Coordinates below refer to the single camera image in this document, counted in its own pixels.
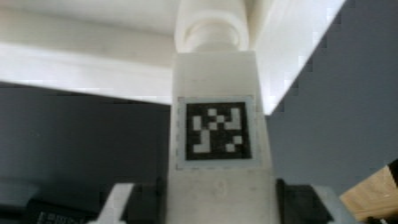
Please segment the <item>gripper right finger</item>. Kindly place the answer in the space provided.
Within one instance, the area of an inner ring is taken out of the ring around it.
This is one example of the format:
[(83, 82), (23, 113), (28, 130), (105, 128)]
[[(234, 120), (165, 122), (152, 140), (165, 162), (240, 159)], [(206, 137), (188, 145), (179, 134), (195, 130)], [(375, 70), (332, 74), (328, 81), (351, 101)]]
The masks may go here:
[(357, 224), (332, 189), (275, 182), (280, 224)]

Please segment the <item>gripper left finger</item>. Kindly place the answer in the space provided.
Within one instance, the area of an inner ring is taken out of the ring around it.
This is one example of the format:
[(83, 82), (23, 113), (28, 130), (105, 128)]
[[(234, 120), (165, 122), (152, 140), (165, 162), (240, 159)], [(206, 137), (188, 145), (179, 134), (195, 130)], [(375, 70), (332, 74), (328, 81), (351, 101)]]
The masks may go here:
[(161, 179), (152, 183), (115, 183), (96, 210), (32, 199), (23, 224), (161, 224)]

